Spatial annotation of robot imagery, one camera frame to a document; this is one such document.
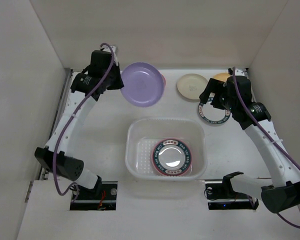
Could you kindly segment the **cream plate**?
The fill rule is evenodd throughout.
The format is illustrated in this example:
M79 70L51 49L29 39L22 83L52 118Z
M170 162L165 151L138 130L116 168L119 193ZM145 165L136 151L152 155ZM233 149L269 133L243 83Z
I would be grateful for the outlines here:
M208 80L200 74L188 73L181 76L176 84L178 92L186 99L200 101L200 95L208 85Z

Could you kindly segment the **aluminium rail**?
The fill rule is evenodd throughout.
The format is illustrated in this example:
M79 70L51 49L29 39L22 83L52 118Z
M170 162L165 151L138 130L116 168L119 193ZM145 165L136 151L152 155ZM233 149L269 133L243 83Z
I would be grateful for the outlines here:
M245 68L243 71L246 74L245 77L249 79L248 68ZM252 84L251 93L252 104L248 107L246 107L246 105L243 107L247 114L247 127L245 128L245 132L250 136L256 146L271 145L274 143L274 139L271 134L275 131L271 115L263 103L255 101Z
M57 103L57 108L56 108L56 112L54 115L54 119L52 122L52 127L50 129L50 133L49 133L49 138L53 135L60 119L62 116L62 113L64 111L65 108L65 102L67 100L67 92L69 91L70 88L70 82L73 76L73 69L71 68L64 68L65 71L65 78L63 80L63 85L62 85L62 89L59 95L59 99L58 99L58 103Z

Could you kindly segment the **orange plate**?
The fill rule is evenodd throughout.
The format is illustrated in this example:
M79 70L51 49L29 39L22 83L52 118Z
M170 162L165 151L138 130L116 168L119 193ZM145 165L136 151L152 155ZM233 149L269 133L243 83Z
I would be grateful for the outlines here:
M231 77L230 74L222 72L214 75L212 78L218 81L226 82L229 77Z

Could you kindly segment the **right aluminium rail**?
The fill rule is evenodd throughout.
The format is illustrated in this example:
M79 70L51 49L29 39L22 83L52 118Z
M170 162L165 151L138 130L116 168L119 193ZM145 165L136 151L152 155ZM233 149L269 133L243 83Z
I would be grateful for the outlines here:
M246 74L245 77L249 79L248 68L245 68L243 71ZM256 146L271 145L274 143L274 139L271 134L275 131L271 115L263 103L255 101L252 84L251 93L252 104L248 107L246 107L246 105L243 107L247 114L247 127L245 128L245 132L250 136Z

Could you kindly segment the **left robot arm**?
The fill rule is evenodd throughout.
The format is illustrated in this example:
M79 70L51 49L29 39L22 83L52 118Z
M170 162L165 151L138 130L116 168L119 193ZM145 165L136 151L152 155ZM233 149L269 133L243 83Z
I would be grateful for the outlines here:
M37 147L35 158L41 166L53 174L59 195L58 178L71 181L67 190L85 192L92 198L102 194L102 179L88 170L84 161L74 158L74 147L85 119L100 96L106 91L124 87L120 64L114 45L102 44L91 54L90 64L72 80L63 114L44 147Z

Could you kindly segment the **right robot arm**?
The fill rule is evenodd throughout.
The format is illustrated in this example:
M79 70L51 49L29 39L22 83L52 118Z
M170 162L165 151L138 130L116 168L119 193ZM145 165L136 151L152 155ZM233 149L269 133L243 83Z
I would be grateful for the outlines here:
M223 177L222 193L229 198L238 193L254 197L274 214L300 205L300 166L286 152L265 105L252 100L251 81L244 75L232 75L225 82L211 78L199 96L200 104L206 104L211 94L210 104L229 111L253 141L272 181L262 183L237 171Z

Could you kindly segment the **left aluminium rail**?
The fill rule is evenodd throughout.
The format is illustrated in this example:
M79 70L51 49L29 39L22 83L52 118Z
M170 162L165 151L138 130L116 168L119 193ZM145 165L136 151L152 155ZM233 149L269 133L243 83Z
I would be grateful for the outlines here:
M73 69L71 68L64 68L65 71L65 78L63 80L63 85L62 85L62 89L59 95L59 99L58 99L58 103L57 103L57 108L56 108L56 112L54 115L54 119L52 122L52 127L50 129L50 133L49 133L49 138L53 135L60 119L62 116L62 113L64 111L65 108L65 102L67 100L67 92L69 91L70 88L70 82L73 76Z

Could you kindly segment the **purple plate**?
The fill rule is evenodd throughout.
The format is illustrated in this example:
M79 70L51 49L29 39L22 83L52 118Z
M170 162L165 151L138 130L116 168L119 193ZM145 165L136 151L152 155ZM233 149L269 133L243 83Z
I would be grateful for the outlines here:
M121 94L137 107L155 105L163 96L163 81L158 69L146 62L128 65L121 73L124 87Z

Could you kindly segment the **white plastic bin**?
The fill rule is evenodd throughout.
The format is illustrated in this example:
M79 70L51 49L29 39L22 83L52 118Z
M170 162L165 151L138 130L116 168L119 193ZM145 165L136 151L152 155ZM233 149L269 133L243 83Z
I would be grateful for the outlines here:
M142 180L196 180L208 165L204 130L186 118L136 120L128 129L125 165Z

